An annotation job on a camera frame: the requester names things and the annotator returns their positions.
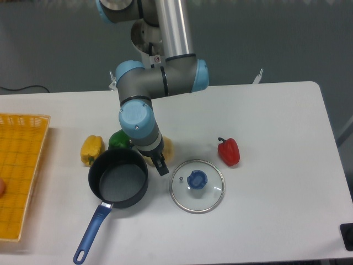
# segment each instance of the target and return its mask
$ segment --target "black cable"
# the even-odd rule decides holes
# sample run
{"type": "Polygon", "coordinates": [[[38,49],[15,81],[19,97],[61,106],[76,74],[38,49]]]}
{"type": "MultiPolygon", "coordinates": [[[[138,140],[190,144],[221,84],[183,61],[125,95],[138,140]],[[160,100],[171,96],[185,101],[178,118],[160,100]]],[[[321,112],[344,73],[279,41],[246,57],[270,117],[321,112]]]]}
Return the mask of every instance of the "black cable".
{"type": "Polygon", "coordinates": [[[31,88],[31,87],[41,87],[41,88],[45,89],[48,93],[50,93],[49,89],[47,89],[44,86],[41,86],[40,84],[34,84],[32,86],[27,86],[27,87],[18,88],[18,89],[10,89],[10,88],[6,88],[6,87],[0,87],[0,88],[3,89],[3,90],[7,90],[7,91],[21,91],[21,90],[24,90],[24,89],[27,89],[27,88],[31,88]]]}

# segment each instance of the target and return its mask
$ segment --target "red bell pepper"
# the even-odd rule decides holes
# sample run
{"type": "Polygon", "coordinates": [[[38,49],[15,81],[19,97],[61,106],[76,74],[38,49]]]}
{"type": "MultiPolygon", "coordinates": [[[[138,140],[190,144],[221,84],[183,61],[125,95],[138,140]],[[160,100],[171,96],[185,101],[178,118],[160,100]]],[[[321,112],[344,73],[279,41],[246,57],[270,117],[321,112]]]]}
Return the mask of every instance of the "red bell pepper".
{"type": "Polygon", "coordinates": [[[233,138],[229,138],[228,140],[218,138],[218,140],[222,141],[218,145],[218,154],[224,163],[230,167],[239,163],[240,153],[236,141],[233,138]]]}

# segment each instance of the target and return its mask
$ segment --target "blue joint cap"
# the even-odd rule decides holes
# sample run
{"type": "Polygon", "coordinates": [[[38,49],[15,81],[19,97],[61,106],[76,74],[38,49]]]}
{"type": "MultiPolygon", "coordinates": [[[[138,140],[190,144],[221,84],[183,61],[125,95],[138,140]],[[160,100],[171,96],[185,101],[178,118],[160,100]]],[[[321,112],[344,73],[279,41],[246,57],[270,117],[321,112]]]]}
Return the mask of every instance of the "blue joint cap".
{"type": "Polygon", "coordinates": [[[145,66],[140,61],[132,61],[132,60],[125,61],[125,62],[122,62],[121,64],[119,64],[115,70],[116,82],[118,82],[119,79],[124,74],[126,74],[127,72],[129,72],[130,70],[135,69],[135,68],[145,69],[145,66]]]}
{"type": "Polygon", "coordinates": [[[139,99],[133,99],[121,107],[119,122],[128,136],[133,139],[142,139],[152,132],[156,120],[148,104],[139,99]]]}
{"type": "Polygon", "coordinates": [[[202,189],[207,181],[207,175],[201,170],[193,170],[191,175],[188,176],[188,185],[191,189],[202,189]]]}
{"type": "Polygon", "coordinates": [[[197,70],[194,85],[192,86],[191,93],[196,91],[205,90],[210,83],[208,75],[208,68],[205,60],[197,60],[197,70]]]}
{"type": "Polygon", "coordinates": [[[114,24],[113,22],[111,22],[109,20],[109,18],[105,15],[104,11],[103,11],[103,8],[101,7],[100,5],[100,0],[95,0],[95,4],[97,6],[97,9],[98,9],[98,12],[99,12],[99,15],[100,15],[100,18],[106,22],[106,23],[109,23],[109,24],[114,24]]]}

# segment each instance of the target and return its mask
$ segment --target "black saucepan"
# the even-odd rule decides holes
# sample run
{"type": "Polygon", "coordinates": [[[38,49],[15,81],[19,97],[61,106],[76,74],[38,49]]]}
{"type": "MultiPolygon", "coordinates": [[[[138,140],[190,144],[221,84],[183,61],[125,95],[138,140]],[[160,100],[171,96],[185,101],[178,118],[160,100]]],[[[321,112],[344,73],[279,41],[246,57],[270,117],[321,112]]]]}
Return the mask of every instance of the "black saucepan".
{"type": "Polygon", "coordinates": [[[77,248],[73,258],[75,264],[84,262],[100,225],[112,207],[127,208],[142,199],[148,187],[147,166],[134,150],[107,150],[93,162],[88,183],[102,203],[98,205],[77,248]]]}

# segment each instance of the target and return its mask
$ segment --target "glass lid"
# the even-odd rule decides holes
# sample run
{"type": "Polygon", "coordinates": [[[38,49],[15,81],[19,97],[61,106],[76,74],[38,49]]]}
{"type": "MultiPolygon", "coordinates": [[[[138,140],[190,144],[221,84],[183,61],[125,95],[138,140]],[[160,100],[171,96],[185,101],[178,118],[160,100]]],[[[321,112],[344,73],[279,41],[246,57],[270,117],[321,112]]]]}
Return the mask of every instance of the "glass lid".
{"type": "Polygon", "coordinates": [[[211,162],[190,160],[174,171],[169,191],[183,210],[203,214],[213,210],[222,200],[225,183],[221,171],[211,162]]]}

